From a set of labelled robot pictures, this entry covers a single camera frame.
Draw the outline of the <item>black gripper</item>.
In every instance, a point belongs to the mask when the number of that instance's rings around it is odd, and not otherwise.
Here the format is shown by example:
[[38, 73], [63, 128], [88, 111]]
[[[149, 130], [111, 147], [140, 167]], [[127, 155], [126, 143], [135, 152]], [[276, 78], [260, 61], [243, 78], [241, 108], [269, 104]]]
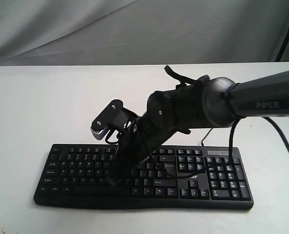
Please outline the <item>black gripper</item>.
[[149, 117], [116, 117], [114, 127], [122, 135], [119, 137], [115, 162], [105, 176], [111, 186], [121, 186], [132, 171], [149, 160], [152, 151], [179, 130], [177, 127], [155, 126]]

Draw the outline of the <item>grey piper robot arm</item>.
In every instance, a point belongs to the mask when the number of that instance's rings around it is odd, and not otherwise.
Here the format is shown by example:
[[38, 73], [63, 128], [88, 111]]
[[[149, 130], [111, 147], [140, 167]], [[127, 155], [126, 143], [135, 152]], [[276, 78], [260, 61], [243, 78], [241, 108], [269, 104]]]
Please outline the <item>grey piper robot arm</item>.
[[145, 113], [129, 118], [106, 177], [110, 185], [119, 184], [176, 132], [228, 128], [246, 117], [289, 116], [289, 71], [243, 83], [206, 75], [195, 80], [169, 66], [165, 71], [179, 84], [174, 90], [152, 93]]

